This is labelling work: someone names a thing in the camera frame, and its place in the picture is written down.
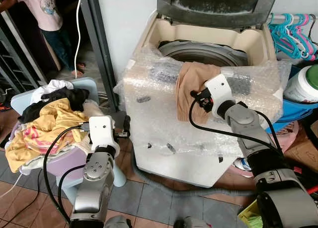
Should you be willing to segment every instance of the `green lid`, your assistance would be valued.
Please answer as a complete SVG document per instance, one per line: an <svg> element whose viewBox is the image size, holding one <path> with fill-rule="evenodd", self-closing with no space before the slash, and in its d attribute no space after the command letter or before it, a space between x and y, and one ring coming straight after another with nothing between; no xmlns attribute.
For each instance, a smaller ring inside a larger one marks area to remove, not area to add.
<svg viewBox="0 0 318 228"><path fill-rule="evenodd" d="M318 65L314 65L307 70L306 79L309 85L318 90Z"/></svg>

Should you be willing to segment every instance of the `plastic container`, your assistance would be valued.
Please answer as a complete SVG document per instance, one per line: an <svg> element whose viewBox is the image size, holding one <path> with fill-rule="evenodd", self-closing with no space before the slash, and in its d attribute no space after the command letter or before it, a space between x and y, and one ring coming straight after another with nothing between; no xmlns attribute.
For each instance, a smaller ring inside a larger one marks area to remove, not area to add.
<svg viewBox="0 0 318 228"><path fill-rule="evenodd" d="M301 104L289 101L287 99L283 100L283 116L273 124L275 132L280 131L290 122L295 120L301 120L313 113L313 110L318 108L318 103L313 104Z"/></svg>
<svg viewBox="0 0 318 228"><path fill-rule="evenodd" d="M318 65L305 67L294 75L288 81L284 96L294 102L318 102Z"/></svg>
<svg viewBox="0 0 318 228"><path fill-rule="evenodd" d="M250 217L260 217L260 212L258 209L257 201L253 201L248 207L246 207L239 215L238 218L240 218L247 226L248 228L254 228L250 225L248 222L248 218Z"/></svg>

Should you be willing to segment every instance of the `washing machine drum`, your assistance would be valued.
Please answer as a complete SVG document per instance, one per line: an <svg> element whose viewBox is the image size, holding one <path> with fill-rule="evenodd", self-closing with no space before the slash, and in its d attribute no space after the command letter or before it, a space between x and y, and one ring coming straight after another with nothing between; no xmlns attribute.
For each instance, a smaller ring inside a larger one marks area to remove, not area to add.
<svg viewBox="0 0 318 228"><path fill-rule="evenodd" d="M190 41L162 42L159 50L164 56L181 62L199 62L219 67L248 66L245 52L218 44Z"/></svg>

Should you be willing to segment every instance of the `power cord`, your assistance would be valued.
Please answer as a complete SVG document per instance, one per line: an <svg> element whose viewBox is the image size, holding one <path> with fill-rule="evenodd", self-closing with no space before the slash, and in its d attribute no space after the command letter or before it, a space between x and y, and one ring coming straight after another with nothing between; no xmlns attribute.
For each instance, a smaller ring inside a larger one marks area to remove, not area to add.
<svg viewBox="0 0 318 228"><path fill-rule="evenodd" d="M61 210L65 210L65 209L64 209L64 206L63 206L63 203L62 203L62 184L63 184L63 181L64 181L65 177L66 177L70 172L72 172L72 171L74 171L74 170L77 170L77 169L80 169L80 168L82 168L82 167L85 167L85 164L84 164L84 165L77 166L77 167L73 167L73 168L69 169L67 172L65 172L65 173L63 174L63 176L62 176L61 179L60 179L59 187L58 187L58 201L59 201L59 203L60 203Z"/></svg>
<svg viewBox="0 0 318 228"><path fill-rule="evenodd" d="M18 183L18 181L20 180L20 178L22 177L22 173L20 174L20 176L17 178L17 180L15 181L15 183L14 183L14 185L7 191L7 192L5 192L5 193L3 193L1 196L0 196L0 199L2 198L2 197L4 197L6 194L8 194L10 191L12 191L12 189L16 186L16 184Z"/></svg>
<svg viewBox="0 0 318 228"><path fill-rule="evenodd" d="M254 141L254 142L257 142L261 145L264 145L264 146L267 146L269 147L270 149L273 149L275 150L277 153L281 154L281 151L277 150L277 148L275 148L273 145L271 144L268 144L262 140L259 140L259 139L256 139L256 138L253 138L253 137L250 137L250 136L245 136L245 135L240 135L240 134L236 134L236 133L232 133L232 132L227 132L227 131L222 131L222 130L215 130L215 129L211 129L211 128L206 128L206 127L202 127L202 126L199 126L197 124L195 124L192 120L192 110L193 110L193 107L195 105L195 103L197 102L197 100L195 99L191 106L190 106L190 111L189 111L189 121L191 123L191 125L193 125L195 128L197 129L200 129L200 130L204 130L204 131L209 131L209 132L213 132L213 133L218 133L218 134L222 134L222 135L228 135L228 136L233 136L233 137L237 137L237 138L241 138L241 139L245 139L245 140L251 140L251 141Z"/></svg>
<svg viewBox="0 0 318 228"><path fill-rule="evenodd" d="M4 226L2 226L1 228L4 228L6 227L8 224L10 224L10 222L12 222L14 220L14 218L16 218L18 215L21 214L21 212L23 212L25 209L27 209L29 206L31 206L35 200L38 198L39 194L40 194L40 174L42 172L42 169L39 171L39 174L38 174L38 189L37 189L37 193L36 193L36 196L35 198L33 199L32 202L30 202L27 206L25 206L21 211L19 211L17 214L14 215L14 217L11 218L10 221L8 221Z"/></svg>
<svg viewBox="0 0 318 228"><path fill-rule="evenodd" d="M308 38L311 40L312 43L314 43L316 46L318 46L318 43L316 43L312 40L312 30L313 30L314 24L316 23L316 16L314 14L310 14L310 16L313 17L313 22L312 22L312 25L310 26L310 29L309 29Z"/></svg>
<svg viewBox="0 0 318 228"><path fill-rule="evenodd" d="M78 78L78 70L76 68L76 58L78 57L78 53L79 53L79 49L80 49L80 23L79 23L80 2L81 2L81 0L79 0L78 5L76 7L76 27L78 29L79 42L78 42L78 46L76 47L76 52L75 52L75 57L74 57L75 79Z"/></svg>
<svg viewBox="0 0 318 228"><path fill-rule="evenodd" d="M261 117L263 117L263 118L266 120L266 122L267 122L267 124L268 124L268 126L269 126L269 128L270 128L271 134L273 135L273 138L274 138L276 147L277 147L277 149L278 149L279 151L281 151L282 148L280 147L280 144L279 144L279 142L278 142L278 139L277 139L277 136L276 136L274 127L273 127L272 123L270 122L269 118L268 118L266 115L264 115L262 112L260 112L260 111L255 110L255 112L256 112L257 114L259 114Z"/></svg>
<svg viewBox="0 0 318 228"><path fill-rule="evenodd" d="M61 215L63 216L63 218L65 219L65 221L69 224L70 223L70 218L68 216L68 214L66 213L66 211L60 207L60 205L58 204L58 202L55 200L54 195L52 193L52 190L50 188L50 183L49 183L49 178L48 178L48 173L47 173L47 167L46 167L46 163L48 160L48 156L53 148L53 146L56 144L56 142L60 139L60 137L62 137L65 133L67 133L70 130L73 129L80 129L81 125L77 125L77 126L73 126L70 127L66 130L64 130L63 132L61 132L56 139L52 142L51 146L49 147L49 149L46 151L46 154L44 156L44 161L43 161L43 173L44 173L44 181L45 181L45 185L46 188L48 189L48 195L51 198L53 204L55 205L56 209L61 213Z"/></svg>

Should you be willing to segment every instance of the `white wall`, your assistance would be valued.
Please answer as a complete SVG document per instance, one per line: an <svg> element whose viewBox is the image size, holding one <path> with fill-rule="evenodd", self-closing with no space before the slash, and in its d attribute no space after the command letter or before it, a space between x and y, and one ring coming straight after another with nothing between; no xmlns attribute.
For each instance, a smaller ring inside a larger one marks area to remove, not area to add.
<svg viewBox="0 0 318 228"><path fill-rule="evenodd" d="M115 77L118 79L137 45L149 16L157 7L157 0L99 0L99 4ZM318 15L318 0L276 0L272 11ZM313 39L318 41L318 22L313 28Z"/></svg>
<svg viewBox="0 0 318 228"><path fill-rule="evenodd" d="M98 1L115 77L118 79L144 31L148 18L157 8L157 0Z"/></svg>

